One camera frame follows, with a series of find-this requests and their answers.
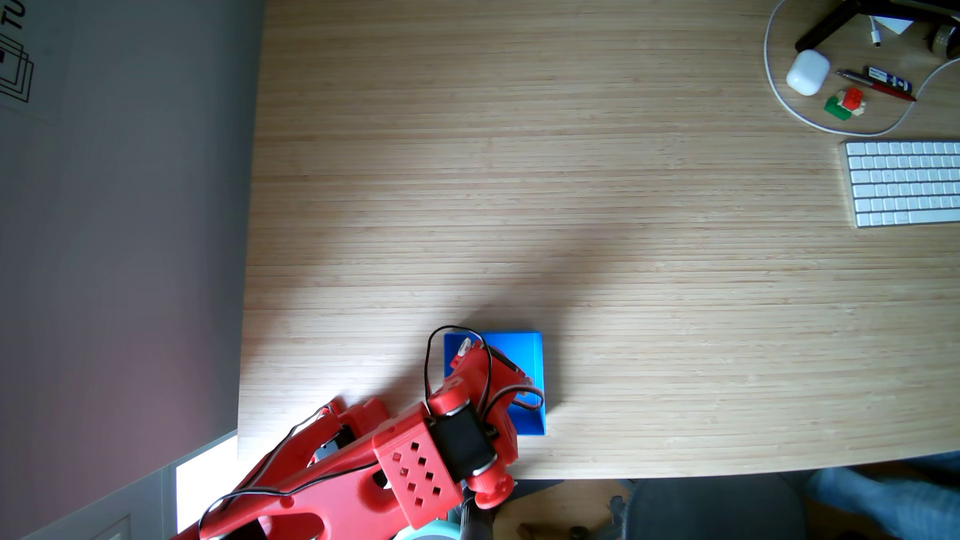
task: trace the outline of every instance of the white keyboard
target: white keyboard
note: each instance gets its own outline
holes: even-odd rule
[[[857,227],[960,221],[960,142],[840,145]]]

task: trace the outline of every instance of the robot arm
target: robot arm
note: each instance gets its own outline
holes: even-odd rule
[[[257,524],[269,540],[389,540],[444,518],[463,501],[461,480],[480,508],[503,503],[517,458],[507,408],[531,388],[480,341],[465,341],[451,364],[439,390],[393,418],[376,398],[326,405],[175,540],[229,540]]]

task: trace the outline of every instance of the red pen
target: red pen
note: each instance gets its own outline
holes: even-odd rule
[[[899,97],[900,99],[905,99],[906,101],[917,101],[917,98],[913,97],[912,95],[904,91],[897,90],[896,88],[890,88],[887,85],[868,79],[863,75],[860,75],[859,73],[853,73],[852,71],[841,70],[841,71],[837,71],[837,75],[843,77],[844,79],[850,79],[855,83],[858,83],[864,86],[869,86],[870,88],[873,88],[876,91],[883,92],[885,94],[890,94],[894,97]]]

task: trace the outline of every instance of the wooden desk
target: wooden desk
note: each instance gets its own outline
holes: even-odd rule
[[[775,24],[778,80],[830,8],[810,4]],[[271,2],[246,452],[337,394],[420,399],[426,335],[447,323],[544,334],[549,434],[521,441],[520,477],[960,448],[960,227],[852,228],[843,137],[792,119],[764,80],[773,5]],[[821,50],[836,67],[885,56],[917,84],[937,64],[918,33],[874,50],[867,28]],[[789,99],[828,121],[843,85]],[[896,136],[960,135],[958,85],[960,66]],[[905,106],[867,97],[847,127]]]

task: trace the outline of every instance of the blue plastic box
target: blue plastic box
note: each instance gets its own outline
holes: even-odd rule
[[[543,339],[538,331],[483,331],[483,338],[491,346],[499,349],[511,362],[516,364],[527,377],[533,380],[534,386],[543,388]],[[457,355],[460,344],[465,338],[474,339],[470,333],[448,333],[444,335],[444,377],[453,373],[450,360]],[[540,399],[532,394],[518,396],[521,400],[536,404]],[[537,410],[527,410],[516,405],[507,409],[510,419],[514,421],[517,435],[546,435],[546,407]]]

